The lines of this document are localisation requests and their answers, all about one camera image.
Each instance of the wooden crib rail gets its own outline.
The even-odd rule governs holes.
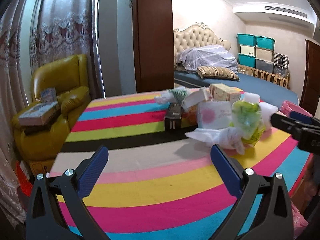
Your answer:
[[[290,79],[289,72],[287,77],[284,78],[276,74],[272,74],[263,70],[252,68],[252,67],[247,67],[244,65],[238,65],[238,72],[249,75],[249,76],[253,76],[256,78],[264,79],[266,81],[272,82],[273,84],[289,89],[289,79]]]

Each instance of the storage bin stack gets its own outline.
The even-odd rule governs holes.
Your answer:
[[[241,65],[287,77],[288,57],[274,52],[276,41],[273,38],[238,33],[238,42]]]

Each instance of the teal storage bin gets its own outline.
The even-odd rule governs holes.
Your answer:
[[[275,49],[275,39],[263,36],[256,36],[257,37],[257,47],[264,48],[264,49]]]
[[[255,68],[256,67],[256,57],[239,53],[239,63],[240,63],[240,65]]]
[[[240,45],[256,46],[256,36],[252,34],[238,33],[238,42]]]

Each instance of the hand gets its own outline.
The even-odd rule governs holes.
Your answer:
[[[313,158],[311,159],[310,163],[307,166],[307,170],[304,174],[304,195],[307,201],[310,201],[317,193],[320,195],[320,191],[318,191],[318,186],[313,182]]]

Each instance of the striped pillow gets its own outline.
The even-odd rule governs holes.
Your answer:
[[[197,73],[201,78],[216,78],[240,81],[238,75],[236,75],[233,71],[222,67],[201,66],[197,68]]]

